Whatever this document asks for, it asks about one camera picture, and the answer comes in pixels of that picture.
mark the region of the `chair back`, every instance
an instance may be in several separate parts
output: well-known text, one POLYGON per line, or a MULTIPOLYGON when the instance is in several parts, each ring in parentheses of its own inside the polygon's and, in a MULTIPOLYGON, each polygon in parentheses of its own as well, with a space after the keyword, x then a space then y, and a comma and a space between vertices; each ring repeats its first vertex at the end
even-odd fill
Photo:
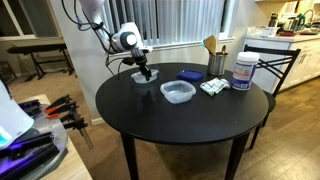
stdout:
POLYGON ((279 82, 276 85, 274 92, 272 93, 272 96, 276 97, 290 69, 292 68, 297 57, 299 56, 301 49, 297 49, 297 50, 267 49, 267 48, 260 48, 260 47, 252 47, 246 44, 244 47, 244 52, 247 52, 247 51, 270 54, 270 55, 281 55, 281 57, 283 56, 283 58, 268 59, 268 60, 262 60, 260 58, 256 67, 257 69, 259 68, 266 69, 267 71, 269 71, 279 79, 279 82), (284 68, 281 66, 281 68, 279 69, 278 68, 279 65, 283 65, 283 64, 288 64, 288 66, 284 68))

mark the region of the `white bottle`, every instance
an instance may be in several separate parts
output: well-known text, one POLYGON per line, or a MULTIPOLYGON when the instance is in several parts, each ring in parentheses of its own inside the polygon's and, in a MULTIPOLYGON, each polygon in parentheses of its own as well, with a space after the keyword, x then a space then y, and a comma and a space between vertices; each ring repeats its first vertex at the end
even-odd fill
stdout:
POLYGON ((237 90, 249 90, 252 77, 256 70, 260 54, 254 52, 240 52, 233 71, 231 86, 237 90))

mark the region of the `tabletop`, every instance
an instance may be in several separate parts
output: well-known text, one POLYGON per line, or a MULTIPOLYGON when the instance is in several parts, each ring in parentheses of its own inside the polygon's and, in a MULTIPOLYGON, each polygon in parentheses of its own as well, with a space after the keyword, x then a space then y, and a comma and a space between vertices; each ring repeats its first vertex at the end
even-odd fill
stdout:
MULTIPOLYGON (((149 65, 159 70, 155 81, 137 84, 131 74, 137 68, 120 73, 104 82, 96 94, 97 109, 114 129, 135 138, 163 144, 204 144, 233 139, 255 128, 267 113, 268 102, 255 84, 250 90, 224 89, 211 97, 200 84, 214 76, 206 74, 207 66, 191 63, 149 65), (177 80, 184 69, 204 73, 200 81, 190 82, 196 94, 190 101, 171 104, 161 93, 163 83, 177 80)), ((229 82, 232 73, 223 77, 229 82)))

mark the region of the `white cabinet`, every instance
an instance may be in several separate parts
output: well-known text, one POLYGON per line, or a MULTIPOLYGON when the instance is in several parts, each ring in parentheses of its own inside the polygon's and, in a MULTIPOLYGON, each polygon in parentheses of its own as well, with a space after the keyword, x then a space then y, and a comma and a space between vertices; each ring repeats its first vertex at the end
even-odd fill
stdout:
MULTIPOLYGON (((299 84, 310 78, 320 75, 320 39, 304 40, 300 42, 286 42, 263 39, 245 39, 245 43, 249 46, 271 48, 271 49, 284 49, 284 50, 296 50, 301 49, 301 52, 293 64, 286 80, 281 86, 280 90, 286 89, 293 85, 299 84)), ((275 58, 275 56, 262 55, 261 59, 268 61, 268 59, 280 59, 281 57, 275 58)), ((282 65, 280 69, 287 67, 288 65, 282 65)), ((275 84, 278 82, 276 78, 270 72, 264 69, 256 70, 253 80, 260 88, 265 91, 273 92, 275 84)))
POLYGON ((319 76, 320 75, 320 48, 314 51, 314 61, 316 63, 313 70, 313 76, 319 76))
POLYGON ((315 77, 319 60, 320 40, 292 43, 290 49, 301 49, 300 55, 290 70, 283 88, 290 87, 315 77))

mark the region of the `window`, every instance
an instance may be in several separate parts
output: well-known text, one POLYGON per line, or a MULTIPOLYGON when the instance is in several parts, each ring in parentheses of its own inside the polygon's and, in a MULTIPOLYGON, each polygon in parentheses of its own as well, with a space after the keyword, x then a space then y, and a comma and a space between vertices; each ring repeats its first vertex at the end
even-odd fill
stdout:
POLYGON ((199 42, 210 35, 232 36, 231 18, 237 0, 106 0, 102 17, 117 32, 135 22, 146 45, 199 42))
POLYGON ((0 0, 0 39, 58 36, 47 0, 0 0))

